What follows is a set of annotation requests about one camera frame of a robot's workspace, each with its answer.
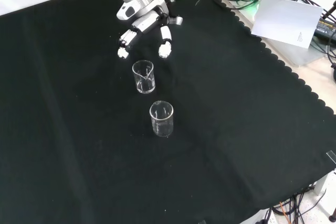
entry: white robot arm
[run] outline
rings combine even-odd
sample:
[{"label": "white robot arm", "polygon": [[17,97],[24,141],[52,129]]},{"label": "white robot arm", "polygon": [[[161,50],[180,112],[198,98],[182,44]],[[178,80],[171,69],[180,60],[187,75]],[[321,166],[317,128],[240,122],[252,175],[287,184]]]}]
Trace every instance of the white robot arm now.
[{"label": "white robot arm", "polygon": [[[132,16],[138,19],[132,24],[132,28],[124,33],[119,39],[118,56],[127,58],[129,53],[127,49],[135,41],[138,35],[148,31],[158,20],[169,17],[169,10],[165,0],[124,0],[117,13],[120,20],[127,20]],[[163,45],[159,49],[159,56],[168,57],[171,52],[171,35],[169,28],[164,26],[161,29]]]}]

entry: white table surface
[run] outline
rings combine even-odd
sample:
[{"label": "white table surface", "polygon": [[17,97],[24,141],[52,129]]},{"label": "white table surface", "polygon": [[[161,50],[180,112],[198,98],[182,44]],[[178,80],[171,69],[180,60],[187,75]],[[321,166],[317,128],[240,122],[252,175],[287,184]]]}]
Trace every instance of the white table surface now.
[{"label": "white table surface", "polygon": [[[324,0],[320,3],[325,9],[329,9],[335,0]],[[251,22],[245,18],[239,11],[234,11],[245,26],[252,28]],[[289,62],[284,60],[284,57],[276,51],[271,45],[263,40],[266,47],[269,48],[272,53],[276,54],[278,58],[285,62],[286,66],[290,67],[293,72],[297,73],[299,78],[304,80],[308,86],[315,92],[319,99],[323,100],[326,106],[333,109],[334,114],[336,111],[336,83],[333,80],[333,69],[330,67],[331,63],[324,57],[315,62],[312,62],[306,66],[295,68]]]}]

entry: power strip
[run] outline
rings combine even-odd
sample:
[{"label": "power strip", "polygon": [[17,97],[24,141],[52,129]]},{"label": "power strip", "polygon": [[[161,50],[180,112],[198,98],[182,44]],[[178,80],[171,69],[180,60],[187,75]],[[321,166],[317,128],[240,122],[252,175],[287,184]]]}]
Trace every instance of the power strip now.
[{"label": "power strip", "polygon": [[269,217],[268,224],[278,224],[273,211],[271,212],[271,216]]}]

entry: table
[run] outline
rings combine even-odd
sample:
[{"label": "table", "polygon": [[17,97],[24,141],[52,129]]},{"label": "table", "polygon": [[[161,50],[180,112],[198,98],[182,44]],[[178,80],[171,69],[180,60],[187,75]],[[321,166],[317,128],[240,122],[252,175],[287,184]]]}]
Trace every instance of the table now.
[{"label": "table", "polygon": [[[177,4],[168,61],[158,29],[121,61],[120,5],[54,0],[0,20],[4,222],[239,223],[332,169],[332,112],[230,12]],[[133,85],[141,58],[148,96]],[[168,139],[151,131],[156,100],[175,108]]]},{"label": "table", "polygon": [[[326,9],[329,9],[332,6],[334,0],[319,0],[319,3]],[[235,14],[239,17],[245,26],[252,28],[253,24],[249,21],[244,15],[239,11],[234,11]],[[296,68],[291,63],[286,61],[286,58],[283,57],[274,47],[270,46],[269,43],[263,40],[267,45],[267,48],[276,54],[282,61],[285,62],[286,66],[292,68],[292,71],[299,75],[299,78],[304,80],[307,85],[312,88],[312,91],[318,94],[319,98],[323,100],[327,106],[336,111],[336,83],[333,79],[333,69],[330,68],[330,62],[327,58],[323,58],[303,66]]]}]

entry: paper sheet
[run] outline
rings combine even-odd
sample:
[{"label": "paper sheet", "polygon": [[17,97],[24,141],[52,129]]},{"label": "paper sheet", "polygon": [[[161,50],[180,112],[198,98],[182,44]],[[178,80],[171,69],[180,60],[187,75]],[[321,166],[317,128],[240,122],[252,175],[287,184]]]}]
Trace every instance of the paper sheet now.
[{"label": "paper sheet", "polygon": [[322,11],[290,0],[261,0],[252,34],[308,48]]}]

